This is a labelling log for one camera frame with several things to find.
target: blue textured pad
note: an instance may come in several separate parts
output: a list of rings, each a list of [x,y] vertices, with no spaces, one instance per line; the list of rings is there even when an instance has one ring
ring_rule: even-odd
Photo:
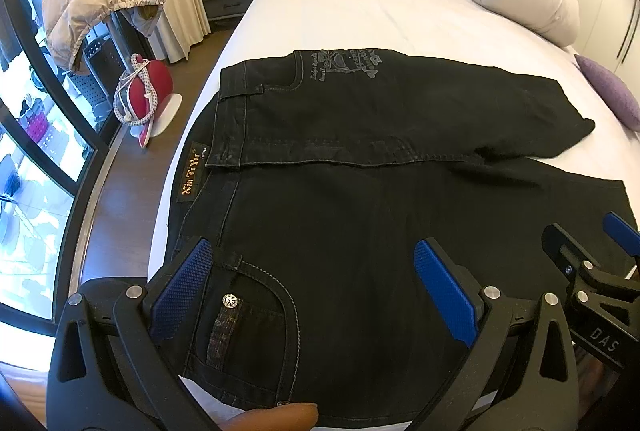
[[[615,213],[607,213],[602,228],[629,256],[640,256],[640,233]]]
[[[211,245],[206,239],[201,239],[151,309],[149,335],[153,342],[157,344],[174,336],[196,294],[207,280],[212,263]]]
[[[449,270],[424,240],[415,246],[414,265],[453,338],[470,348],[478,335],[476,311]]]

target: black jeans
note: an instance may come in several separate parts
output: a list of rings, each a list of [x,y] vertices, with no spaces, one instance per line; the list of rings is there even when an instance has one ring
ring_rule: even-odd
[[[557,83],[343,52],[322,56],[334,74],[318,71],[318,53],[223,71],[183,150],[186,161],[191,142],[211,147],[194,201],[172,204],[167,247],[170,259],[205,237],[216,267],[163,348],[222,402],[314,401],[319,425],[370,427],[411,420],[466,353],[415,273],[420,239],[436,237],[482,286],[563,299],[544,227],[560,223],[624,274],[631,259],[602,217],[634,220],[622,182],[522,156],[559,153],[593,129]],[[181,182],[178,173],[175,199]]]

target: wooden floor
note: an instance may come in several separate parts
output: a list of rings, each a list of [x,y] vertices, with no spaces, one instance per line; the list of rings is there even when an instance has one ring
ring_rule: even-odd
[[[232,29],[217,30],[193,46],[188,60],[170,66],[182,105],[166,131],[142,150],[126,135],[97,204],[81,283],[95,277],[146,277],[156,211],[169,164],[207,77]]]

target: metal rivet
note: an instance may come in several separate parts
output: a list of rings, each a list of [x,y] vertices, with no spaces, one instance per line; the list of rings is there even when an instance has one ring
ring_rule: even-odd
[[[71,306],[79,305],[81,301],[82,301],[82,294],[80,294],[79,292],[76,292],[75,294],[71,294],[69,296],[69,299],[67,300],[67,302]]]
[[[127,297],[129,299],[137,299],[142,295],[142,287],[140,285],[132,285],[127,288]]]
[[[489,299],[498,299],[500,291],[495,286],[486,286],[484,287],[484,295]]]
[[[238,306],[238,298],[233,294],[226,294],[222,298],[222,304],[227,308],[236,308]]]
[[[553,292],[547,292],[545,294],[545,301],[549,303],[549,305],[555,306],[558,304],[558,296]]]

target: mattress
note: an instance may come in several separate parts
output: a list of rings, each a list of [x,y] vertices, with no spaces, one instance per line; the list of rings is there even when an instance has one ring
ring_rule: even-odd
[[[449,58],[557,80],[596,128],[552,166],[583,175],[623,180],[640,215],[640,138],[623,127],[585,80],[570,48],[560,49],[472,0],[254,0],[223,50],[191,113],[164,183],[152,240],[148,276],[162,266],[172,180],[191,125],[218,91],[220,70],[246,59],[284,56],[293,50],[388,48],[407,55]],[[210,413],[224,406],[187,385]]]

